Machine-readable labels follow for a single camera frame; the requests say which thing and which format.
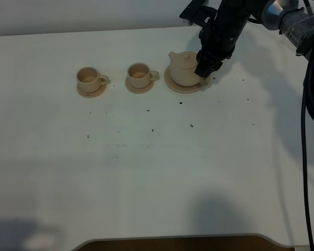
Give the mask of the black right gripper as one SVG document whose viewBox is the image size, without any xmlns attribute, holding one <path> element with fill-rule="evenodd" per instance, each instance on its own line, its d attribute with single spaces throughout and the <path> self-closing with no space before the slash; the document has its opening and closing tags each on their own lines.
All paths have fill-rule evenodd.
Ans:
<svg viewBox="0 0 314 251">
<path fill-rule="evenodd" d="M 207 6 L 206 1 L 191 1 L 181 12 L 181 19 L 202 27 L 195 74 L 207 78 L 221 68 L 224 59 L 231 57 L 236 41 L 250 17 L 245 3 L 224 0 L 218 9 L 214 9 Z"/>
</svg>

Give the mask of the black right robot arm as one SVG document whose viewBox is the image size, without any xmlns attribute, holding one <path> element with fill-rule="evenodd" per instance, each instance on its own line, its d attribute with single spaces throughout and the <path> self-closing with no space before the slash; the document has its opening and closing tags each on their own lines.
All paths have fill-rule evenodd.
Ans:
<svg viewBox="0 0 314 251">
<path fill-rule="evenodd" d="M 195 74 L 206 78 L 219 70 L 224 59 L 232 56 L 237 39 L 253 17 L 252 22 L 279 31 L 296 48 L 296 55 L 308 60 L 306 108 L 314 120 L 314 7 L 309 1 L 304 4 L 299 7 L 298 1 L 222 0 L 214 9 L 205 1 L 191 1 L 180 18 L 202 28 Z"/>
</svg>

